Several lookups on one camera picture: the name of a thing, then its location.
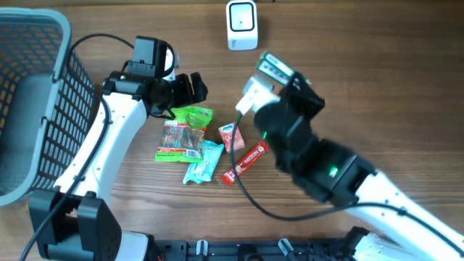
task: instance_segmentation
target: basket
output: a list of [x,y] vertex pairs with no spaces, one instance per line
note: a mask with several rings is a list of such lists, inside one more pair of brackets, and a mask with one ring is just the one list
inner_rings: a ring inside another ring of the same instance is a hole
[[53,10],[0,8],[0,206],[51,189],[74,159],[96,97],[76,53],[67,72],[67,18]]

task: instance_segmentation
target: wooden table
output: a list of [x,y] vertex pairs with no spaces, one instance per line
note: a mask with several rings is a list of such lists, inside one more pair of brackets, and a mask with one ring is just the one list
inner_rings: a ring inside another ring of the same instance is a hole
[[[74,39],[113,33],[168,41],[181,56],[180,73],[199,71],[215,116],[206,139],[236,119],[235,103],[264,50],[315,82],[326,108],[312,124],[322,137],[358,151],[417,203],[464,233],[464,5],[347,2],[259,4],[259,49],[227,48],[225,5],[146,5],[59,8]],[[132,50],[110,39],[78,47],[95,82],[130,59]],[[111,210],[124,229],[156,239],[279,239],[343,236],[359,221],[339,213],[283,223],[263,216],[238,186],[220,176],[183,185],[186,163],[154,162],[162,120],[149,118],[133,139],[112,190]],[[257,143],[252,115],[240,126],[246,153]],[[250,194],[282,215],[324,209],[274,169],[265,155],[243,177]],[[0,259],[17,260],[33,233],[27,202],[0,210]],[[36,248],[30,260],[38,259]]]

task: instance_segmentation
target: green snack bag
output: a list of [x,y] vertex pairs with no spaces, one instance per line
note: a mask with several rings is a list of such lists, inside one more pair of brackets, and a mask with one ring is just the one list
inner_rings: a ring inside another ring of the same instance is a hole
[[158,162],[202,162],[201,144],[212,109],[187,106],[173,109],[174,120],[166,120],[154,157]]

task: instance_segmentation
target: candy wrapper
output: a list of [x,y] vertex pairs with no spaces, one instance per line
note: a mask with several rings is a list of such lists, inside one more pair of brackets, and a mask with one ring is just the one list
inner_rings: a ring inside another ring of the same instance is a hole
[[166,120],[154,157],[158,162],[202,162],[200,151],[212,109],[187,106],[173,109],[175,120]]
[[[227,153],[231,153],[232,131],[234,124],[235,123],[230,123],[219,128],[219,133],[221,138],[223,138],[225,150]],[[237,131],[235,132],[235,139],[233,142],[233,150],[236,151],[237,149],[243,149],[244,147],[244,139],[241,137],[239,127],[237,127]]]
[[[237,171],[237,174],[241,176],[245,172],[245,170],[251,167],[253,163],[256,162],[264,153],[269,152],[269,151],[270,151],[269,146],[263,140],[258,142],[258,144],[256,144],[256,146],[251,151],[249,151],[245,155],[245,157],[242,157],[236,163],[235,170]],[[237,179],[232,169],[224,173],[221,178],[223,179],[224,183],[227,186],[233,185],[233,183]]]
[[200,184],[203,181],[211,181],[212,174],[215,171],[216,164],[220,155],[223,153],[224,144],[217,145],[212,141],[203,140],[202,152],[203,162],[191,163],[188,167],[183,183],[194,181]]

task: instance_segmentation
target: red wrapper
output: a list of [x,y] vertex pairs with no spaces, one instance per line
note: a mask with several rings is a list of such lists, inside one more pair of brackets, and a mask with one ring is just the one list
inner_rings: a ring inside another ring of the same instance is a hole
[[[223,138],[225,150],[231,153],[232,131],[235,123],[230,123],[219,128],[220,137]],[[243,149],[245,147],[244,139],[241,137],[239,127],[235,132],[235,139],[233,140],[233,150]]]
[[[257,161],[261,157],[261,155],[263,155],[264,153],[269,152],[269,151],[270,151],[269,146],[263,140],[258,142],[258,144],[256,144],[256,146],[251,151],[249,151],[245,155],[245,157],[242,157],[236,163],[235,170],[237,171],[237,174],[239,174],[239,176],[241,176],[245,172],[245,170],[247,170],[249,167],[251,167],[253,165],[253,163],[255,161]],[[227,186],[233,185],[233,183],[237,179],[237,177],[233,174],[232,169],[230,169],[228,172],[224,173],[221,178],[223,179],[224,183]]]

